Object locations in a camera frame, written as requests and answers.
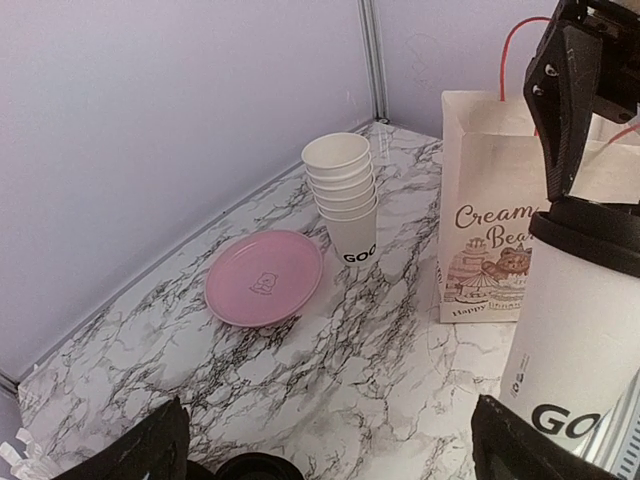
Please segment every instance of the plate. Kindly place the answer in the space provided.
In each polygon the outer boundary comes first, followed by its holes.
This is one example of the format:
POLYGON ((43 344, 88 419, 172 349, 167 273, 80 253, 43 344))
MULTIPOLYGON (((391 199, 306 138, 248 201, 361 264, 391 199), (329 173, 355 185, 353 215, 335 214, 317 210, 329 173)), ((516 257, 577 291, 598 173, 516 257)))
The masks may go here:
POLYGON ((214 262, 205 300, 223 322, 264 327, 296 313, 318 288, 322 254, 307 237, 287 230, 243 238, 214 262))

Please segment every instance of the printed illustration on bag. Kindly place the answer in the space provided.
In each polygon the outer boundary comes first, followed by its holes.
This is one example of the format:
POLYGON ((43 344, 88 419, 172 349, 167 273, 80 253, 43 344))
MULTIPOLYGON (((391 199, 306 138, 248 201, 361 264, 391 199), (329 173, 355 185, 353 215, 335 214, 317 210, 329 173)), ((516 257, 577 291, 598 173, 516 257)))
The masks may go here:
POLYGON ((487 304, 489 310, 520 308, 531 263, 531 248, 506 247, 493 258, 484 239, 470 239, 449 266, 445 302, 487 304))

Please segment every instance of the crumpled plastic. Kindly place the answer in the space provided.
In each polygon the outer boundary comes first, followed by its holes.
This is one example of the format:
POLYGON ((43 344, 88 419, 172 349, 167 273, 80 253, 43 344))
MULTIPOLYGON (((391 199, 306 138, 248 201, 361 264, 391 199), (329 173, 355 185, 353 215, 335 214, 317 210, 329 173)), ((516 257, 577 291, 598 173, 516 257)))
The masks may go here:
POLYGON ((0 457, 11 465, 11 475, 18 480, 51 480, 63 473, 63 470, 38 445, 33 435, 24 428, 18 430, 16 438, 25 444, 25 458, 4 442, 0 445, 0 457))

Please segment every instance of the gift bag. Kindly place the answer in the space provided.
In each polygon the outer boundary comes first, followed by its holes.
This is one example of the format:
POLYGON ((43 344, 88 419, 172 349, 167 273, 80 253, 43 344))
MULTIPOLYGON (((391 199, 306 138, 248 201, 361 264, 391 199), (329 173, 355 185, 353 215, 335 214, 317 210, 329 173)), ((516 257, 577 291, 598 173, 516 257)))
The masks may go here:
MULTIPOLYGON (((523 97, 445 92, 442 105, 441 321, 515 321, 531 262, 531 216, 549 207, 540 139, 523 97)), ((572 195, 638 202, 640 137, 608 144, 625 127, 594 115, 572 195)))

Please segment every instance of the marble countertop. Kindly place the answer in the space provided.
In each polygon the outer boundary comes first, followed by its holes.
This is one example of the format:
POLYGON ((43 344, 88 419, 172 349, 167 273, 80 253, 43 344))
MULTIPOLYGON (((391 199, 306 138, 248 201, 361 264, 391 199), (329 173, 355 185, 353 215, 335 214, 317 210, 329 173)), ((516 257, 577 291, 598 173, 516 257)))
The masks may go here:
POLYGON ((435 281, 441 142, 372 124, 379 256, 349 269, 297 168, 117 298, 20 386, 25 427, 69 468, 165 400, 191 413, 191 458, 215 470, 262 451, 308 480, 473 478, 470 418, 495 393, 514 326, 441 325, 435 281), (225 247, 293 229, 324 252, 311 301, 243 330, 206 308, 225 247))

